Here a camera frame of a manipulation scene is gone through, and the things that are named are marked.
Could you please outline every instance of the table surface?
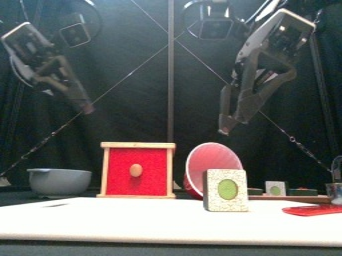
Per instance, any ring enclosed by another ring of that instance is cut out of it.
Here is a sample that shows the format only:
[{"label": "table surface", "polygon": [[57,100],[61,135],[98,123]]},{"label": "table surface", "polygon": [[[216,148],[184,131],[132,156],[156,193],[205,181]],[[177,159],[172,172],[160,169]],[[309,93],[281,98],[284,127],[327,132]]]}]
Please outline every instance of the table surface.
[{"label": "table surface", "polygon": [[289,201],[208,212],[188,199],[70,198],[0,207],[0,239],[152,244],[342,247],[342,214],[300,217]]}]

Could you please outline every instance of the black backdrop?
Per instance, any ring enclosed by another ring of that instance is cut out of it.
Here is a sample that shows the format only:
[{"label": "black backdrop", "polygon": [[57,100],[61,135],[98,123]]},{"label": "black backdrop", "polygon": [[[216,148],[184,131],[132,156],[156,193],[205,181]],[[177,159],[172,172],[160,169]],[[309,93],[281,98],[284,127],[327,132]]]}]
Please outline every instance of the black backdrop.
[{"label": "black backdrop", "polygon": [[[169,56],[169,2],[93,1],[102,22],[98,30],[98,17],[84,1],[24,1],[28,19],[48,38],[60,28],[64,12],[73,9],[84,14],[92,35],[97,35],[76,48],[60,46],[89,97],[98,100],[96,111],[78,116],[14,167],[10,183],[28,184],[26,168],[54,167],[90,170],[92,186],[98,187],[100,142],[169,142],[170,133],[176,143],[173,179],[180,186],[189,151],[200,143],[215,141],[237,154],[249,187],[263,188],[265,180],[284,180],[292,188],[323,190],[331,180],[329,173],[260,114],[248,125],[239,125],[228,137],[216,132],[219,93],[224,81],[229,81],[240,42],[233,38],[200,41],[181,33],[180,10],[187,1],[176,0],[170,26],[176,40]],[[261,2],[231,1],[236,16],[248,18]],[[296,63],[296,79],[281,86],[263,107],[263,112],[327,167],[340,154],[340,13],[340,4],[324,8],[315,33],[319,58],[312,56],[312,44],[307,44]],[[0,20],[1,34],[25,20],[18,1],[0,0]],[[76,112],[66,101],[34,91],[18,81],[0,47],[0,168],[3,171]],[[323,65],[321,77],[316,76],[316,59]],[[170,98],[169,60],[173,62]],[[169,119],[172,99],[173,118]]]}]

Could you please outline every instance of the wooden box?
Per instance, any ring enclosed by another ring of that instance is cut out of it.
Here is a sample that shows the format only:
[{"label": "wooden box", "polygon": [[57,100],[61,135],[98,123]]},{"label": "wooden box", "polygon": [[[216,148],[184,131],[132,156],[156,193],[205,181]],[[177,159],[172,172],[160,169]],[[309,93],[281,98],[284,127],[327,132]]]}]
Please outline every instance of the wooden box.
[{"label": "wooden box", "polygon": [[102,142],[101,191],[97,197],[174,198],[173,143]]}]

